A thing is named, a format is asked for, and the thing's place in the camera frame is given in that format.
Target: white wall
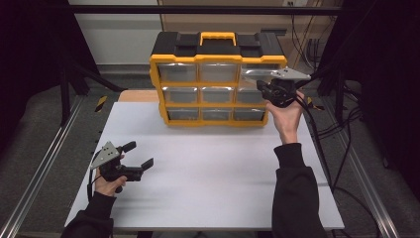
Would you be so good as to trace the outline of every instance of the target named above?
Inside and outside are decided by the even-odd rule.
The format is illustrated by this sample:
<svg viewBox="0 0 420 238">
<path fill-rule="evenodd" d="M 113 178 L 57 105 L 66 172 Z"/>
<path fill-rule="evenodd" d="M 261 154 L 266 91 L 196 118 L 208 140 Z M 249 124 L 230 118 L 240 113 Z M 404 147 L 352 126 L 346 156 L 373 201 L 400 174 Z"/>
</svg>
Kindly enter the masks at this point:
<svg viewBox="0 0 420 238">
<path fill-rule="evenodd" d="M 157 0 L 69 0 L 72 5 L 157 5 Z M 160 16 L 76 14 L 97 64 L 149 64 Z"/>
</svg>

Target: yellow storage organizer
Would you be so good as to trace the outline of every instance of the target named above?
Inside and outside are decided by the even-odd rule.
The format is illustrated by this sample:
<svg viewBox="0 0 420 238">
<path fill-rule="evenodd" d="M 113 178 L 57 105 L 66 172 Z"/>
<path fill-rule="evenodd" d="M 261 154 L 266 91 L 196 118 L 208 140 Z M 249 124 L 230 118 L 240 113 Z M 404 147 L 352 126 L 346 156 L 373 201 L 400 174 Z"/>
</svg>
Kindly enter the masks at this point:
<svg viewBox="0 0 420 238">
<path fill-rule="evenodd" d="M 230 32 L 157 36 L 151 78 L 169 126 L 263 126 L 267 112 L 257 79 L 287 60 L 275 34 Z"/>
</svg>

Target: gray floor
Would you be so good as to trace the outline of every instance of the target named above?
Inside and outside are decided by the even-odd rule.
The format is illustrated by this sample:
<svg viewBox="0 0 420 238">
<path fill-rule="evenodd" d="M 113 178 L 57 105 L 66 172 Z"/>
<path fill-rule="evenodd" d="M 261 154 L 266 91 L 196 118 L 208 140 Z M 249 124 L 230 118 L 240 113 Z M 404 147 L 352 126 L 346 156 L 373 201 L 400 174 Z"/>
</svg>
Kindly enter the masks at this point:
<svg viewBox="0 0 420 238">
<path fill-rule="evenodd" d="M 118 85 L 129 88 L 151 88 L 147 77 L 136 74 L 115 76 L 104 73 Z M 58 234 L 69 212 L 72 200 L 80 187 L 87 170 L 91 153 L 100 138 L 112 103 L 118 100 L 119 93 L 90 82 L 91 91 L 83 97 L 80 112 L 66 136 L 52 167 L 20 227 L 20 234 L 27 236 L 48 237 L 46 234 Z M 322 105 L 324 99 L 317 97 L 316 83 L 305 87 L 305 94 L 314 99 L 315 105 Z M 95 112 L 99 98 L 108 96 L 103 109 Z M 357 104 L 351 99 L 345 100 L 349 110 Z M 333 123 L 326 110 L 311 110 L 318 130 Z M 38 165 L 45 155 L 60 121 L 59 88 L 55 87 L 34 96 L 28 103 L 25 116 L 11 136 L 10 147 L 0 158 L 0 222 L 4 224 L 18 204 L 20 197 Z M 389 216 L 395 224 L 400 237 L 420 237 L 420 203 L 413 196 L 399 172 L 385 169 L 381 153 L 369 133 L 365 123 L 357 120 L 352 123 L 352 145 L 361 159 L 368 175 L 372 179 Z M 332 177 L 344 155 L 337 135 L 321 141 Z M 353 193 L 361 200 L 364 195 L 360 189 L 349 163 L 344 166 L 339 186 Z M 335 192 L 337 204 L 346 225 L 346 231 L 352 237 L 374 237 L 373 221 L 368 214 L 351 198 L 339 191 Z M 135 232 L 116 231 L 117 234 L 135 236 Z"/>
</svg>

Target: organizer handle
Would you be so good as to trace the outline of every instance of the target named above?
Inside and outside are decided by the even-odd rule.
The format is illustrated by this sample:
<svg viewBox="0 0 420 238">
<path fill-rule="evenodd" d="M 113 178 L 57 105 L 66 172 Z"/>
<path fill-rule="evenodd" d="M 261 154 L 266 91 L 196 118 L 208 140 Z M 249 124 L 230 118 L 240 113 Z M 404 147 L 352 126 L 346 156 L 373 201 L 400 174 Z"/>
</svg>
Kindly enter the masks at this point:
<svg viewBox="0 0 420 238">
<path fill-rule="evenodd" d="M 204 40 L 232 40 L 236 45 L 235 33 L 232 32 L 202 32 L 200 34 L 200 46 L 203 46 Z"/>
</svg>

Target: black curtain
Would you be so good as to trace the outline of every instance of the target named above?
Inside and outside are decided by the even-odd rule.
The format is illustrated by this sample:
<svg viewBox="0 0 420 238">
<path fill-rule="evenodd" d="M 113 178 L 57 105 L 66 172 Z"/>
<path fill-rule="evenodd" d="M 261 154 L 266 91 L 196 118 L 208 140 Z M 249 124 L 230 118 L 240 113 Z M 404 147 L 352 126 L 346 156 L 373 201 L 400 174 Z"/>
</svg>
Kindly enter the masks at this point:
<svg viewBox="0 0 420 238">
<path fill-rule="evenodd" d="M 359 7 L 361 11 L 338 18 L 320 68 L 332 60 L 339 63 L 323 78 L 320 89 L 332 89 L 335 78 L 329 75 L 338 70 L 346 80 L 362 85 L 361 107 L 367 124 L 384 157 L 420 199 L 420 1 L 378 0 L 359 24 L 372 2 L 344 2 L 344 7 Z"/>
<path fill-rule="evenodd" d="M 99 74 L 74 14 L 46 11 L 47 4 L 68 5 L 68 2 L 0 0 L 0 152 L 24 115 L 28 100 L 59 85 L 59 66 L 65 63 L 63 52 Z M 53 42 L 63 51 L 58 51 Z M 71 82 L 87 86 L 83 75 L 67 67 Z"/>
</svg>

